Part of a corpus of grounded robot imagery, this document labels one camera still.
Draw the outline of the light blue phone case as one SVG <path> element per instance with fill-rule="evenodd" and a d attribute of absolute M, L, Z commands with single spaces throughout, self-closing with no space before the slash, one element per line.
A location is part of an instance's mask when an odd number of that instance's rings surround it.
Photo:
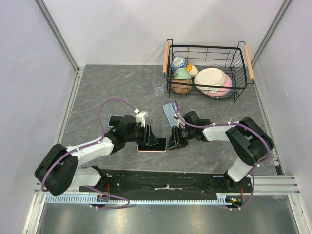
<path fill-rule="evenodd" d="M 175 114 L 179 116 L 180 119 L 182 118 L 179 112 L 179 108 L 177 107 L 176 103 L 168 103 L 168 104 L 163 105 L 163 111 L 171 127 L 174 127 L 174 115 Z"/>

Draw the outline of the black phone front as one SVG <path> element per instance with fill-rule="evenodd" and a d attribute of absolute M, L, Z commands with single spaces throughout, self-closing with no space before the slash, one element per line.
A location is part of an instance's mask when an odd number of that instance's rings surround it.
<path fill-rule="evenodd" d="M 158 138 L 159 144 L 153 146 L 137 146 L 138 152 L 166 152 L 166 138 Z"/>

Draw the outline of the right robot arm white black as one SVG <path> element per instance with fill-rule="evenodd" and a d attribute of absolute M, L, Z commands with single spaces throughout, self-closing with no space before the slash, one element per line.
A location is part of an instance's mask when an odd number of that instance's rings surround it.
<path fill-rule="evenodd" d="M 238 158 L 223 179 L 223 186 L 229 192 L 236 191 L 241 186 L 241 180 L 270 156 L 274 148 L 273 140 L 249 117 L 239 122 L 215 124 L 209 119 L 200 119 L 196 111 L 190 111 L 182 117 L 175 114 L 174 118 L 178 120 L 178 125 L 172 127 L 166 146 L 168 150 L 186 147 L 191 139 L 231 143 Z"/>

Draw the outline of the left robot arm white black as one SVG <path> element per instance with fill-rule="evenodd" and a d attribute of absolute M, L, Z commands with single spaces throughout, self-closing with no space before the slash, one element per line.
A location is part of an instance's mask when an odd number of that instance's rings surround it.
<path fill-rule="evenodd" d="M 98 157 L 114 154 L 128 142 L 143 147 L 158 145 L 159 139 L 145 122 L 146 116 L 146 112 L 136 116 L 111 115 L 111 128 L 103 136 L 78 146 L 54 145 L 34 172 L 35 178 L 41 182 L 42 190 L 53 196 L 59 196 L 69 188 L 85 185 L 97 192 L 105 190 L 107 180 L 99 170 L 82 169 L 80 166 Z"/>

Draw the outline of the pink phone case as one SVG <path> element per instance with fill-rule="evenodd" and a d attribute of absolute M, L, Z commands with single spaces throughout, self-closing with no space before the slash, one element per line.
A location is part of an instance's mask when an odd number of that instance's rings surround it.
<path fill-rule="evenodd" d="M 137 146 L 137 150 L 139 152 L 146 152 L 146 153 L 164 153 L 166 152 L 166 144 L 158 144 L 154 146 Z"/>

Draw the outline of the lavender phone case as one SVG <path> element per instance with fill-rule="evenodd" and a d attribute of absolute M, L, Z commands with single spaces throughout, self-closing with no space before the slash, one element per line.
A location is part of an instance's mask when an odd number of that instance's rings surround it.
<path fill-rule="evenodd" d="M 120 115 L 111 115 L 109 117 L 108 126 L 115 127 L 118 126 L 120 121 L 122 120 L 123 116 Z"/>

